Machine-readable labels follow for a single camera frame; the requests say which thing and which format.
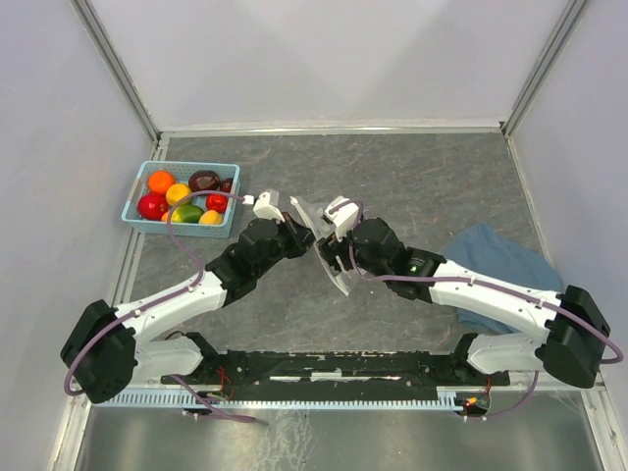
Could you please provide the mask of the clear zip top bag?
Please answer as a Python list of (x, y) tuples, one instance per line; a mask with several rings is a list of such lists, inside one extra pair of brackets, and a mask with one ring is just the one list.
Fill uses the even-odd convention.
[(297, 211), (303, 225), (314, 235), (312, 248), (326, 275), (342, 294), (349, 296), (350, 291), (356, 285), (356, 281), (342, 268), (337, 269), (333, 264), (328, 262), (324, 258), (323, 252), (318, 245), (319, 242), (325, 241), (329, 236), (335, 234), (335, 225), (325, 219), (326, 206), (323, 203), (309, 203), (301, 196), (291, 196), (289, 201)]

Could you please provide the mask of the red bell pepper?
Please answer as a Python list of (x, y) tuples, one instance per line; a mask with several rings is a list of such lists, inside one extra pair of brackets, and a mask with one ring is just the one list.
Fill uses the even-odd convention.
[(215, 211), (225, 214), (229, 205), (229, 199), (222, 194), (210, 194), (205, 200), (205, 206), (208, 211)]

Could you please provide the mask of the dark purple fruit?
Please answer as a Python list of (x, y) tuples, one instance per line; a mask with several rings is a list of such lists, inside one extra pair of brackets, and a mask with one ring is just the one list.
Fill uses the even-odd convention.
[(192, 192), (202, 190), (218, 190), (221, 188), (221, 178), (214, 171), (201, 170), (194, 172), (188, 179), (187, 185)]

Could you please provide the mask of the yellow orange round fruit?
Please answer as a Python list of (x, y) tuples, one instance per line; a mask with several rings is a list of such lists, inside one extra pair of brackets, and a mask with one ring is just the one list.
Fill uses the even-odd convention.
[(174, 207), (178, 202), (185, 199), (189, 195), (191, 195), (191, 189), (183, 183), (175, 183), (171, 185), (165, 193), (166, 200), (171, 207)]

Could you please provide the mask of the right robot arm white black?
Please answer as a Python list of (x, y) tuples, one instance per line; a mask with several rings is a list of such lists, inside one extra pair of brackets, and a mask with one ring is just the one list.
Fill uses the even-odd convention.
[(474, 272), (439, 254), (404, 245), (380, 218), (322, 218), (317, 253), (344, 293), (356, 279), (382, 283), (408, 300), (472, 311), (508, 327), (499, 335), (475, 335), (449, 361), (458, 382), (484, 374), (545, 372), (569, 386), (588, 389), (605, 352), (622, 360), (609, 325), (582, 288), (565, 292), (521, 287)]

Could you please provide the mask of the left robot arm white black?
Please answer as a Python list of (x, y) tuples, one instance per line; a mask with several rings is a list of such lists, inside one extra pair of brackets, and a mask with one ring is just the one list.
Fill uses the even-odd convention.
[(160, 335), (247, 296), (275, 265), (303, 256), (314, 241), (313, 231), (291, 218), (255, 219), (196, 277), (118, 306), (91, 302), (60, 352), (68, 368), (65, 393), (85, 394), (97, 404), (140, 377), (188, 375), (208, 382), (217, 371), (213, 354), (194, 340), (160, 340)]

